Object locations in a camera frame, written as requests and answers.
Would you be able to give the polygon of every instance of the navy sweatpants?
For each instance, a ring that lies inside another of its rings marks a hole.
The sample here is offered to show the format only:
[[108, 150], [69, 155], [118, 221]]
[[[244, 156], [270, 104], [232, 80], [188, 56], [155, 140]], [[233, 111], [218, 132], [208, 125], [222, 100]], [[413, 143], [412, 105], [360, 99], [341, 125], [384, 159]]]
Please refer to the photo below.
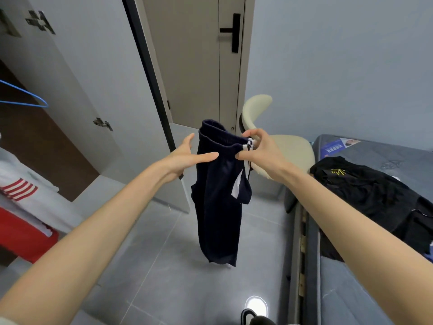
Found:
[[214, 120], [204, 120], [199, 130], [198, 154], [219, 152], [216, 160], [197, 164], [197, 182], [191, 187], [200, 248], [209, 262], [236, 266], [242, 203], [249, 203], [251, 187], [244, 162], [235, 155], [250, 144]]

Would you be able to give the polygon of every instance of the mattress label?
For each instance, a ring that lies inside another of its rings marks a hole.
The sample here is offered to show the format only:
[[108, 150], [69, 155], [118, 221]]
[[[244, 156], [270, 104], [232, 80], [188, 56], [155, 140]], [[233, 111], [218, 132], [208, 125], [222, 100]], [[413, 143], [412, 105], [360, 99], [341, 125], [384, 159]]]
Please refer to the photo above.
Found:
[[340, 138], [333, 142], [329, 142], [326, 145], [324, 145], [322, 148], [320, 148], [320, 159], [341, 152], [342, 150], [349, 148], [350, 146], [353, 146], [358, 142], [361, 141], [355, 139], [347, 139], [347, 138]]

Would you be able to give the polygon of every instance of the beige chair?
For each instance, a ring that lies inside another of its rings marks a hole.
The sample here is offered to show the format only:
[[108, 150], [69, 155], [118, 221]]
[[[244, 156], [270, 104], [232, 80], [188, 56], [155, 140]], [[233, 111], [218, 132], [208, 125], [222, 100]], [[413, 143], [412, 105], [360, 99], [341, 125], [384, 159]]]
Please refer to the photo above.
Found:
[[[266, 94], [258, 94], [249, 98], [242, 109], [242, 120], [240, 119], [241, 121], [239, 123], [241, 131], [255, 129], [256, 126], [254, 125], [254, 121], [269, 107], [271, 103], [272, 97]], [[280, 134], [271, 136], [271, 138], [273, 138], [277, 143], [286, 160], [295, 164], [304, 172], [309, 172], [311, 166], [314, 165], [315, 160], [313, 148], [308, 140], [298, 136]], [[254, 163], [252, 163], [251, 166], [258, 174], [270, 179], [265, 170]]]

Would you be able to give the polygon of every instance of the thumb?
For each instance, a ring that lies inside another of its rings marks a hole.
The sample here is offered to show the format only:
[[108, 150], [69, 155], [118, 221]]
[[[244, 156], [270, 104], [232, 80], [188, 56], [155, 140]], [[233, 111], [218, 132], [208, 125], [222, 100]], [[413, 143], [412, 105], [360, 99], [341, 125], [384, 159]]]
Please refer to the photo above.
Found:
[[241, 150], [235, 155], [235, 158], [240, 161], [252, 161], [255, 150]]
[[218, 152], [211, 152], [206, 154], [194, 155], [194, 162], [197, 163], [207, 163], [211, 162], [219, 156]]

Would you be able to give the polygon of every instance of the chair backrest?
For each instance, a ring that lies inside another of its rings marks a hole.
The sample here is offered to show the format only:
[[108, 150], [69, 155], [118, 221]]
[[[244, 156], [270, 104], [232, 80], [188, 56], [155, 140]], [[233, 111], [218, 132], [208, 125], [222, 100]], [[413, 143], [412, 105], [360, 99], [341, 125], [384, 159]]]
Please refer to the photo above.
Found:
[[272, 103], [272, 97], [258, 94], [249, 98], [242, 108], [242, 124], [245, 130], [255, 129], [254, 121]]

